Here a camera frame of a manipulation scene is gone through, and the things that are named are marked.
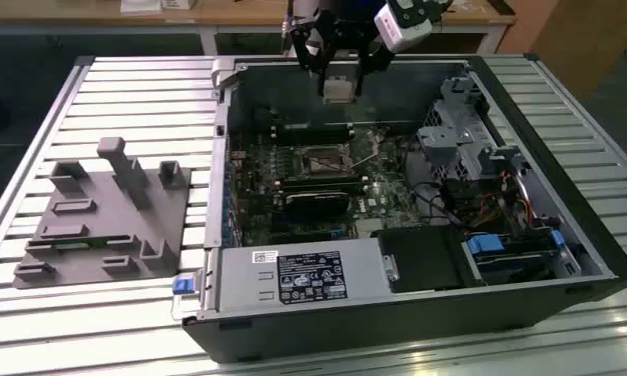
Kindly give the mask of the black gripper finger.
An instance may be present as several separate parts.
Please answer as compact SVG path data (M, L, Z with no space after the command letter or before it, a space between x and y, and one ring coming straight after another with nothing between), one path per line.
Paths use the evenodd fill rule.
M311 53L307 48L307 41L313 31L321 37L321 43L316 53ZM291 27L291 40L301 69L317 74L317 94L323 96L327 67L339 47L339 35L335 24L327 21L313 21L295 25Z
M385 46L381 37L355 37L355 50L357 52L357 66L355 69L355 95L363 91L364 76L375 71L385 71L395 57Z

